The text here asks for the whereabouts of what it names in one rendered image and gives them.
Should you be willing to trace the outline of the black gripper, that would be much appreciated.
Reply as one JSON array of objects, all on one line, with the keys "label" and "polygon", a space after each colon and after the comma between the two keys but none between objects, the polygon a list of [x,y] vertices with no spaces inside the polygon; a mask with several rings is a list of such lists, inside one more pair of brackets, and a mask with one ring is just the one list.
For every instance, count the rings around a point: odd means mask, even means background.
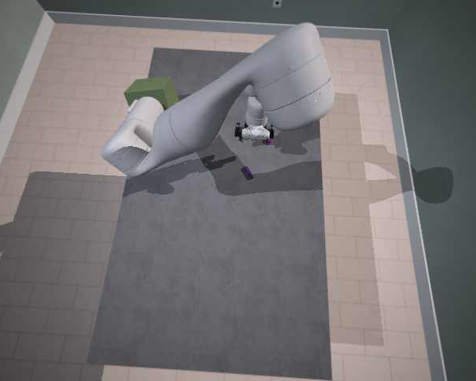
[{"label": "black gripper", "polygon": [[[245,121],[245,125],[240,125],[240,123],[236,123],[236,129],[235,129],[235,137],[240,137],[240,141],[243,142],[243,137],[242,137],[242,130],[247,128],[248,125]],[[274,138],[274,126],[271,125],[271,127],[267,127],[267,125],[264,126],[266,130],[270,132],[269,138],[273,139]],[[242,129],[242,130],[241,130]],[[263,140],[263,143],[266,144],[267,140]]]}]

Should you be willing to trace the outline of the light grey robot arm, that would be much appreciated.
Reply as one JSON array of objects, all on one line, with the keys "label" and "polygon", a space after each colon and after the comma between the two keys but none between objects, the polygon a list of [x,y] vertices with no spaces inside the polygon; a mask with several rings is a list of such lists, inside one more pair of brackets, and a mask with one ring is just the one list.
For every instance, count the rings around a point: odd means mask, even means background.
[{"label": "light grey robot arm", "polygon": [[267,120],[278,130],[294,131],[327,114],[335,94],[316,26],[306,22],[285,30],[167,110],[155,98],[135,99],[101,156],[136,178],[208,148],[243,90],[244,138],[267,140]]}]

